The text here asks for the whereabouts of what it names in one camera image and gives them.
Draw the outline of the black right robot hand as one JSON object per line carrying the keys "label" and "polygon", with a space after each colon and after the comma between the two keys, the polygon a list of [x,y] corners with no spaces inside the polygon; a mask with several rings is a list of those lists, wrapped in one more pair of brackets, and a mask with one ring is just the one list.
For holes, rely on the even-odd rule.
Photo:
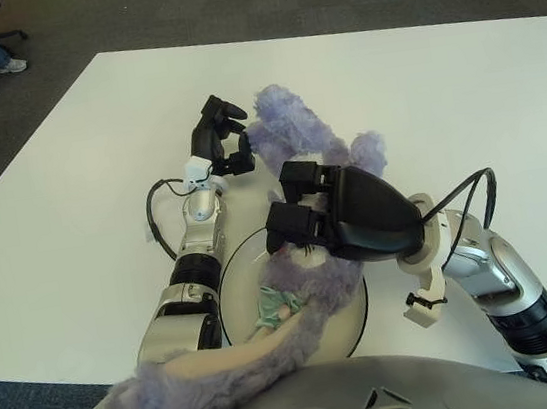
{"label": "black right robot hand", "polygon": [[417,206],[366,170],[286,161],[279,181],[285,200],[269,209],[268,254],[292,243],[321,246],[337,258],[377,262],[415,254],[424,245]]}

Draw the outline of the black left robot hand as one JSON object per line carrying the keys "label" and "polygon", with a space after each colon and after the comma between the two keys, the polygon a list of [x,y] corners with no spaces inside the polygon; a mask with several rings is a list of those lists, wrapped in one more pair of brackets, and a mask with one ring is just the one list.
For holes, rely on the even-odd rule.
{"label": "black left robot hand", "polygon": [[[191,155],[210,161],[215,176],[241,175],[255,170],[255,160],[245,126],[248,118],[242,108],[210,96],[201,110],[201,118],[192,131]],[[238,135],[238,151],[224,154],[222,143],[229,135]]]}

